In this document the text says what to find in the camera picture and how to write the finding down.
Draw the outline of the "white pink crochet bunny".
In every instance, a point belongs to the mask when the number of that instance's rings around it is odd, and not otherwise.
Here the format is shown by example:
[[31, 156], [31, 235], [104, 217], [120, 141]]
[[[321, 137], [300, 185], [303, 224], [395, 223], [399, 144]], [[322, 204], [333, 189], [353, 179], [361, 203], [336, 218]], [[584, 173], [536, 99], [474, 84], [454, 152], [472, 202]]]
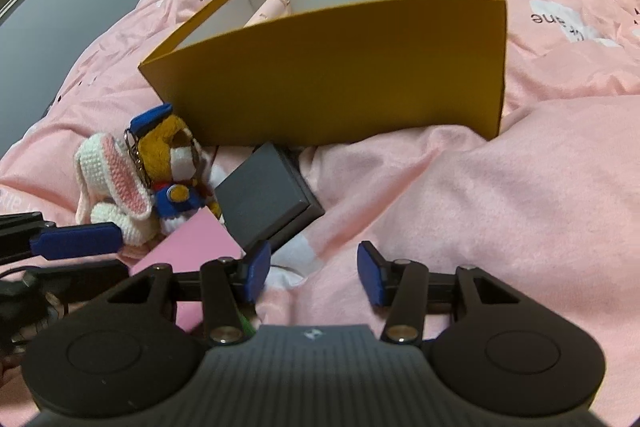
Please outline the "white pink crochet bunny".
[[141, 248], [154, 239], [158, 224], [151, 195], [119, 139], [109, 133], [89, 136], [76, 150], [74, 166], [78, 225], [114, 223], [127, 247]]

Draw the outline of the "pink patterned bed cover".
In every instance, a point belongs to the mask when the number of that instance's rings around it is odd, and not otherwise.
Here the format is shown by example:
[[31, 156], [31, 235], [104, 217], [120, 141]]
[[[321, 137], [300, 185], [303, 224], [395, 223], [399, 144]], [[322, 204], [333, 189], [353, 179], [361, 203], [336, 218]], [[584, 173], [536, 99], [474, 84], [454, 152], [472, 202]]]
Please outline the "pink patterned bed cover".
[[[49, 113], [1, 161], [1, 209], [75, 220], [74, 155], [157, 103], [139, 63], [209, 0], [140, 0], [88, 46]], [[356, 248], [437, 272], [477, 265], [590, 332], [606, 358], [594, 401], [639, 414], [639, 0], [506, 0], [497, 139], [401, 131], [306, 150], [326, 212], [273, 258], [264, 324], [367, 323]]]

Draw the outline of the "pink card wallet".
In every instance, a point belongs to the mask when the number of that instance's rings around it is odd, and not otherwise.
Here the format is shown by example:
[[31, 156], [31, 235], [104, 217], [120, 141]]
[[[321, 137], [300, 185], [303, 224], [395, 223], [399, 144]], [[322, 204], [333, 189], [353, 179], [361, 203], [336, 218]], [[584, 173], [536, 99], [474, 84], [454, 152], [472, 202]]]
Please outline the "pink card wallet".
[[168, 263], [175, 273], [198, 271], [205, 262], [220, 257], [240, 259], [241, 247], [206, 207], [163, 239], [129, 273], [137, 274], [154, 263]]

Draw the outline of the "brown sailor bear plush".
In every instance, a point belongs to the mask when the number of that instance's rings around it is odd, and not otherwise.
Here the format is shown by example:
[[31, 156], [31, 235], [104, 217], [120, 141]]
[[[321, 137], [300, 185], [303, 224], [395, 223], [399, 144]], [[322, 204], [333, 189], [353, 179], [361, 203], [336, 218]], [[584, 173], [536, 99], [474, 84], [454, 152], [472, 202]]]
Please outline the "brown sailor bear plush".
[[130, 120], [125, 131], [129, 155], [154, 204], [160, 233], [178, 230], [202, 208], [221, 216], [205, 173], [210, 157], [186, 122], [164, 103]]

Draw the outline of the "pink bottle with ears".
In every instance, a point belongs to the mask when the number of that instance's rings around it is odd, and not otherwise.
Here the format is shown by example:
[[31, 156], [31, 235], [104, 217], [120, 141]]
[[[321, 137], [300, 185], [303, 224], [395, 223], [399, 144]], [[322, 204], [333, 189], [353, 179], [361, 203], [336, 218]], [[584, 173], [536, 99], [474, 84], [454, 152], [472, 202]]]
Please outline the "pink bottle with ears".
[[255, 26], [270, 20], [280, 20], [291, 14], [290, 0], [265, 0], [245, 23], [245, 27]]

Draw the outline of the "dark grey square box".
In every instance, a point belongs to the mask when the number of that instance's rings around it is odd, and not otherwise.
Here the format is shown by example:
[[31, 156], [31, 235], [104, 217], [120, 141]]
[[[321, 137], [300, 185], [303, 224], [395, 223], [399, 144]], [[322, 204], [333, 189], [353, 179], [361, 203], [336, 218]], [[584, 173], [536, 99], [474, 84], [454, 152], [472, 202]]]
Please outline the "dark grey square box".
[[324, 215], [291, 155], [262, 144], [216, 187], [224, 224], [243, 251], [268, 243], [273, 251]]

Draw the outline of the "yellow cardboard box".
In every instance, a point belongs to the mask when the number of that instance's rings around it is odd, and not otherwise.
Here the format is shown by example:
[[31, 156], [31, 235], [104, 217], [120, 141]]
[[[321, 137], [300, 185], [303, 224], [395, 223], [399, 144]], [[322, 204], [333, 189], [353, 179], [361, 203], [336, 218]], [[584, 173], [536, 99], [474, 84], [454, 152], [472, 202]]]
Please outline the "yellow cardboard box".
[[506, 0], [212, 0], [140, 65], [205, 145], [357, 142], [458, 124], [498, 134]]

